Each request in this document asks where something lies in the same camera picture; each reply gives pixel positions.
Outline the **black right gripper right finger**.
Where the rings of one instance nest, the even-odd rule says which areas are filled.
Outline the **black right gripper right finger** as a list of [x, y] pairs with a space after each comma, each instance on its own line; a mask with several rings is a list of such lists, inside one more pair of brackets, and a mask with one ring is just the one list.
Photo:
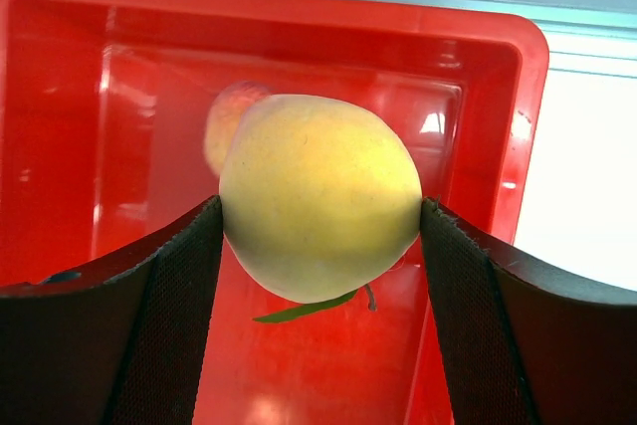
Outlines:
[[430, 302], [459, 424], [632, 424], [636, 295], [542, 261], [426, 199]]

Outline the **orange yellow peach with leaf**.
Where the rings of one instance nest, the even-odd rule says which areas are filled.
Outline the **orange yellow peach with leaf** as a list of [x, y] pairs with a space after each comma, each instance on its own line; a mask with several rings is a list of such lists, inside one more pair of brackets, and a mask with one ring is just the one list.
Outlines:
[[236, 259], [292, 306], [280, 323], [338, 307], [419, 235], [422, 188], [399, 136], [346, 102], [274, 95], [242, 116], [220, 176]]

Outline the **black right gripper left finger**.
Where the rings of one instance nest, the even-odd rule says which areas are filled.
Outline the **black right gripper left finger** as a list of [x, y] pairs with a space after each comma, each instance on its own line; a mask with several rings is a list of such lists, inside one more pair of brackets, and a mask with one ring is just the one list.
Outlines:
[[1, 291], [5, 424], [189, 424], [223, 243], [211, 197], [39, 284]]

